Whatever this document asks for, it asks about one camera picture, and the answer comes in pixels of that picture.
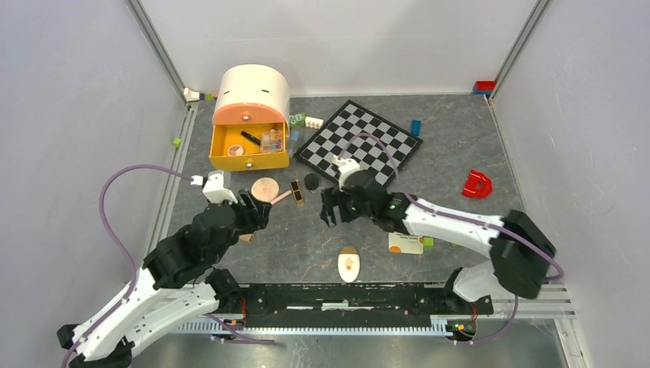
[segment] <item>blue block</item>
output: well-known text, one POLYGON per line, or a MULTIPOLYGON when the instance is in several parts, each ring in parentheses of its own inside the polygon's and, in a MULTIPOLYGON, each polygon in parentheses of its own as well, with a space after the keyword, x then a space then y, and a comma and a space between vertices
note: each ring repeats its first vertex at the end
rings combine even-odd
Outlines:
POLYGON ((419 136, 420 135, 420 126, 422 125, 422 121, 420 120, 411 120, 411 134, 414 136, 419 136))

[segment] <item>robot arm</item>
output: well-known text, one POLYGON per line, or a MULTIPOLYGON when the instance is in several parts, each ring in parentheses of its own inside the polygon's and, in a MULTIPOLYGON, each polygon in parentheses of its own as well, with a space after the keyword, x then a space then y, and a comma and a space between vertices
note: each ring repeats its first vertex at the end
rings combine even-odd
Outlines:
POLYGON ((174 235, 159 241, 138 270, 133 293, 108 317, 106 312, 124 295, 125 286, 104 308, 82 324, 63 326, 57 336, 61 346, 78 345, 70 367, 127 367, 132 358, 152 342, 192 318, 231 307, 228 296, 235 279, 226 270, 215 270, 205 282, 154 309, 160 302, 221 261, 239 235, 266 228, 271 204, 260 202, 248 191, 240 191, 241 200, 227 188, 229 172, 211 172, 207 177, 193 176, 192 184, 201 186, 208 199, 205 211, 174 235), (87 337, 82 337, 99 318, 103 322, 87 337))
POLYGON ((528 299, 539 294, 550 265, 498 230, 507 228, 553 257, 555 248, 524 213, 512 210, 502 217, 446 209, 412 195, 387 192, 353 159, 334 157, 333 164, 340 173, 339 185, 321 194, 320 217, 327 224, 336 224, 333 208, 338 207, 342 222, 368 217, 385 232, 430 236, 482 254, 489 261, 450 277, 454 293, 466 301, 487 294, 528 299))

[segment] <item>white block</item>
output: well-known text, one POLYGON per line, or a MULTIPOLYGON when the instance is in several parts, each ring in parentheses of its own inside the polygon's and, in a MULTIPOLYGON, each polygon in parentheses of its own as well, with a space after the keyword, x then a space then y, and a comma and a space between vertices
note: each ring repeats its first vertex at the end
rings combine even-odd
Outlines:
POLYGON ((305 125, 307 128, 320 129, 323 126, 323 119, 317 119, 315 117, 305 117, 305 125))

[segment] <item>checkered board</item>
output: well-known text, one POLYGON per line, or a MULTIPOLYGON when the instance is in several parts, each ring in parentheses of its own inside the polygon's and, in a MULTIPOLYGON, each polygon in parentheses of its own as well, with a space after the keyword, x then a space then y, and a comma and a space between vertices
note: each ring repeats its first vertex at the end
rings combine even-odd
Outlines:
MULTIPOLYGON (((350 139, 362 132, 372 134, 384 142, 398 169, 402 169, 422 144, 418 137, 348 100, 294 157, 336 183, 339 173, 332 165, 332 157, 340 155, 350 139)), ((355 139, 343 158, 353 158, 361 165, 361 169, 375 173, 375 179, 384 188, 395 179, 388 156, 371 138, 355 139)))

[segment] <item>red magnet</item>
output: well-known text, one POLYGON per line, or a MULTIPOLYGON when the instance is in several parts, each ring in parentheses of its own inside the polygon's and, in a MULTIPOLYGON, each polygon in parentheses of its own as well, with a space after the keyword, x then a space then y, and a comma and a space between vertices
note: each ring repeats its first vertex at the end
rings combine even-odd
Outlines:
POLYGON ((463 196, 485 198, 492 193, 492 181, 482 172, 470 170, 468 180, 463 187, 463 196))

